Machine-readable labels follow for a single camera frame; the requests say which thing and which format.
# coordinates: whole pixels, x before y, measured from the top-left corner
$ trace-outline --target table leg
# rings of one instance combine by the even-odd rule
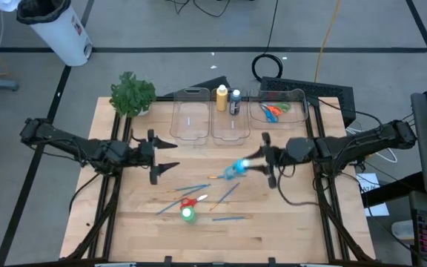
[[[426,192],[424,189],[423,172],[409,175],[400,181],[382,185],[379,188],[362,193],[364,208],[408,196],[411,191]]]

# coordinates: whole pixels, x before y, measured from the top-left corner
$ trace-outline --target trash can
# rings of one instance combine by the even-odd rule
[[[29,25],[68,66],[87,63],[92,53],[88,38],[71,0],[21,0],[18,22]]]

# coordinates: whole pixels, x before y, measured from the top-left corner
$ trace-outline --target white paper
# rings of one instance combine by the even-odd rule
[[[364,179],[361,179],[361,177],[367,179],[368,181],[372,182],[373,184],[365,181]],[[377,179],[376,174],[357,174],[357,179],[359,180],[360,185],[362,186],[362,189],[365,192],[380,187],[379,185],[375,185],[378,183],[378,179]],[[389,216],[390,215],[388,212],[388,209],[386,208],[385,203],[370,207],[370,210],[374,216]],[[368,212],[368,208],[365,209],[365,215],[367,217],[370,217],[370,213]]]

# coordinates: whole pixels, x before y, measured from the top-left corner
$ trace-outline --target orange scissors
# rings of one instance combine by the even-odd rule
[[[261,105],[262,107],[269,110],[271,112],[271,114],[273,114],[274,116],[279,116],[279,115],[283,114],[282,109],[278,108],[277,106],[267,105],[267,104],[259,104],[259,105]]]

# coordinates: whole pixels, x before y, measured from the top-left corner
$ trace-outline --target yellow bottle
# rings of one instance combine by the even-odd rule
[[[227,110],[228,90],[224,85],[220,85],[216,89],[216,109],[218,111]]]

